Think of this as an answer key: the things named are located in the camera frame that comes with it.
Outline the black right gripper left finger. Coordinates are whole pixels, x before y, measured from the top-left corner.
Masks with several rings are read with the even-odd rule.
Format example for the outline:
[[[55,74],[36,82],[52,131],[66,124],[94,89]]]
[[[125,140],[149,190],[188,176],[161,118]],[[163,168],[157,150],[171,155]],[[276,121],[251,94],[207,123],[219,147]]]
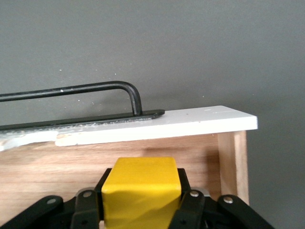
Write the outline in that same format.
[[[102,186],[111,169],[95,187],[83,188],[70,200],[45,196],[10,219],[2,229],[98,229],[104,220]]]

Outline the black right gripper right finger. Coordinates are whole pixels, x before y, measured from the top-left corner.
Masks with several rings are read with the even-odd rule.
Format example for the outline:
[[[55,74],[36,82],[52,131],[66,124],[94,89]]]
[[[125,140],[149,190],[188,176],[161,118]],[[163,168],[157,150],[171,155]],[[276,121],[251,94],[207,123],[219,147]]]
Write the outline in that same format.
[[[181,202],[170,229],[272,229],[273,226],[235,195],[222,195],[216,201],[209,193],[190,187],[186,171],[178,169]]]

